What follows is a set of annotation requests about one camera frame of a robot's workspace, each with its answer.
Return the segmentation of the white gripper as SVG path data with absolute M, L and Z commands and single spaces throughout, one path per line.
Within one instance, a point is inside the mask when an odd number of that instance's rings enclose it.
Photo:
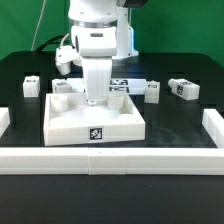
M 87 102 L 97 104 L 105 101 L 112 74 L 112 58 L 83 57 L 81 62 Z

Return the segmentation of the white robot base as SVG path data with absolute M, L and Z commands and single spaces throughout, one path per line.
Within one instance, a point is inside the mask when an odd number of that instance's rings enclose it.
M 139 55 L 134 49 L 134 31 L 129 24 L 129 13 L 127 8 L 118 7 L 117 20 L 117 54 L 115 60 L 123 60 Z

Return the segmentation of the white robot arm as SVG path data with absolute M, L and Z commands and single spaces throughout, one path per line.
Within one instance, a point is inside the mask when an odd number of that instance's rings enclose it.
M 108 97 L 112 60 L 137 56 L 128 9 L 148 0 L 70 0 L 71 42 L 80 57 L 89 104 Z

